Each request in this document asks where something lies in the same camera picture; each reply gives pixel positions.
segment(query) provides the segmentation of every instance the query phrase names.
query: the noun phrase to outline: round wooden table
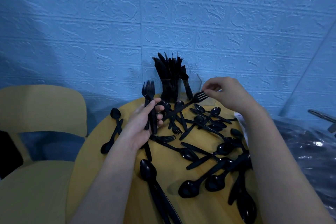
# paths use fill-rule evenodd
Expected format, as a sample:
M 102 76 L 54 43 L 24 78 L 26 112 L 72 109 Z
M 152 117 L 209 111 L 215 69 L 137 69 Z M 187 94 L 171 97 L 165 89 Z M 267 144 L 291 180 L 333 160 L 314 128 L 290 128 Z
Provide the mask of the round wooden table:
M 144 98 L 134 100 L 119 108 L 122 118 L 124 119 L 123 127 L 127 124 L 130 114 L 142 103 L 144 103 Z M 203 106 L 206 110 L 210 110 L 214 107 Z M 233 118 L 233 112 L 231 110 L 226 109 L 218 102 L 215 106 L 221 107 L 222 117 Z M 190 120 L 195 116 L 189 111 L 189 108 L 183 111 L 183 115 Z M 169 122 L 166 121 L 159 129 L 159 136 L 173 134 L 171 130 L 168 130 L 168 123 Z M 109 141 L 115 126 L 115 120 L 110 116 L 107 116 L 92 131 L 79 151 L 69 182 L 69 191 L 66 202 L 67 222 L 69 222 L 71 216 L 77 209 L 102 166 L 105 155 L 100 153 L 100 148 L 104 143 Z M 230 136 L 231 128 L 241 129 L 239 123 L 233 121 L 232 125 L 228 124 L 228 127 L 224 129 L 222 133 L 225 136 Z M 178 137 L 179 136 L 177 136 L 177 139 L 170 144 L 175 147 L 182 147 Z M 222 143 L 220 137 L 204 131 L 203 129 L 198 130 L 197 128 L 194 128 L 183 141 L 208 152 L 215 151 L 217 145 Z M 187 171 L 186 166 L 189 165 L 190 162 L 182 158 L 178 152 L 168 149 L 151 140 L 149 140 L 149 145 L 153 157 L 152 163 L 157 169 L 157 181 L 173 204 L 184 224 L 244 223 L 239 215 L 236 202 L 234 202 L 232 206 L 229 206 L 227 203 L 231 187 L 238 175 L 237 172 L 234 172 L 232 175 L 227 175 L 225 180 L 226 187 L 223 190 L 218 192 L 208 192 L 205 189 L 204 184 L 202 184 L 200 193 L 197 197 L 183 199 L 178 195 L 178 189 L 182 182 L 185 180 L 198 179 L 214 166 L 216 161 L 210 159 L 199 167 Z M 229 155 L 229 157 L 235 159 L 239 154 L 241 154 L 241 149 L 236 149 Z M 152 201 L 148 184 L 141 179 L 139 174 L 139 163 L 144 158 L 146 158 L 145 151 L 143 149 L 139 150 L 134 165 L 132 186 L 128 197 L 124 223 L 163 223 L 155 208 L 155 204 Z M 256 185 L 253 171 L 251 170 L 246 172 L 246 189 L 257 203 L 255 193 Z M 255 223 L 261 223 L 259 212 Z

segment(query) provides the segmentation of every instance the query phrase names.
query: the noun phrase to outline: chair seat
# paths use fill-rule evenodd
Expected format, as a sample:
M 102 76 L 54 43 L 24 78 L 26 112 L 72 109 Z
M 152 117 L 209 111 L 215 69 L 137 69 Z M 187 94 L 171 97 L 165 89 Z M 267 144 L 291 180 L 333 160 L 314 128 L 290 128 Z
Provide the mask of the chair seat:
M 48 160 L 19 168 L 0 181 L 0 223 L 65 224 L 74 162 Z

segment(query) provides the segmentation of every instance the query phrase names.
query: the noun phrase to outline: yellow chair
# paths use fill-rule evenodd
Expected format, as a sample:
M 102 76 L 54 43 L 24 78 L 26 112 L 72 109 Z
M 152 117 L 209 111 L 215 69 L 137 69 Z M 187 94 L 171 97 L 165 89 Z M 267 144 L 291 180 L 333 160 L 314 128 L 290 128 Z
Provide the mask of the yellow chair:
M 82 95 L 51 85 L 0 90 L 0 130 L 9 133 L 24 163 L 0 181 L 0 223 L 64 224 L 73 162 L 33 162 L 17 133 L 34 131 L 87 134 Z

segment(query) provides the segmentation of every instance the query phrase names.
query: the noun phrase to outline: chair backrest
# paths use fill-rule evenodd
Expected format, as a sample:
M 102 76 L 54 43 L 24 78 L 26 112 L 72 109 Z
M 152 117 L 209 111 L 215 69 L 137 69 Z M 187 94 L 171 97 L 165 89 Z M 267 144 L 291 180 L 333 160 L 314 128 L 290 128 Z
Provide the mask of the chair backrest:
M 0 130 L 12 133 L 87 133 L 86 104 L 76 90 L 52 85 L 10 86 L 0 90 Z

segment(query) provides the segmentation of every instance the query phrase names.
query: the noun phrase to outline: forearm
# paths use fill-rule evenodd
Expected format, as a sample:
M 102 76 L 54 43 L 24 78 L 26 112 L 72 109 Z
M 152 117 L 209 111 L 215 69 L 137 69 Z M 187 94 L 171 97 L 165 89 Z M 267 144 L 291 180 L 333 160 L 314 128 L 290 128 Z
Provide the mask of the forearm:
M 264 223 L 334 223 L 261 106 L 243 114 Z
M 122 224 L 137 150 L 119 137 L 70 224 Z

